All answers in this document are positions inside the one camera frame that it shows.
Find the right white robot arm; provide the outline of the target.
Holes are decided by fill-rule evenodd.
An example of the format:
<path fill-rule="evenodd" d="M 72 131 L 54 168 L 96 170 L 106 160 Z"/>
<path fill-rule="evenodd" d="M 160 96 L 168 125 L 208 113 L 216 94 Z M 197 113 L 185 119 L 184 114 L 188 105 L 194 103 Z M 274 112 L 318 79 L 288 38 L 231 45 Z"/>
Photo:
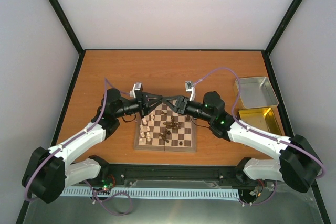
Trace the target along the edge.
<path fill-rule="evenodd" d="M 325 174 L 324 164 L 305 137 L 272 134 L 238 120 L 225 111 L 225 102 L 216 91 L 207 92 L 201 103 L 182 95 L 164 97 L 162 101 L 180 115 L 207 122 L 217 138 L 246 145 L 271 157 L 270 161 L 253 158 L 247 161 L 243 172 L 251 180 L 279 180 L 306 193 Z"/>

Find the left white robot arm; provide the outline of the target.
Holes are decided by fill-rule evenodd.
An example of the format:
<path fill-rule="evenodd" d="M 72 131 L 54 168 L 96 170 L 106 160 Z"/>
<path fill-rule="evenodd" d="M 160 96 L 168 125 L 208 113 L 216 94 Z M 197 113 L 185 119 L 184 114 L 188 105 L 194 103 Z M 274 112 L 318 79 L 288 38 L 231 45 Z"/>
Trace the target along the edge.
<path fill-rule="evenodd" d="M 39 147 L 30 157 L 22 179 L 25 200 L 33 201 L 29 194 L 45 203 L 56 200 L 69 186 L 83 180 L 94 179 L 97 183 L 108 180 L 106 162 L 98 157 L 83 162 L 75 160 L 93 146 L 109 138 L 119 127 L 119 118 L 138 113 L 148 115 L 162 102 L 161 95 L 136 90 L 132 100 L 121 96 L 118 89 L 105 89 L 101 106 L 87 126 L 64 142 L 48 149 Z"/>

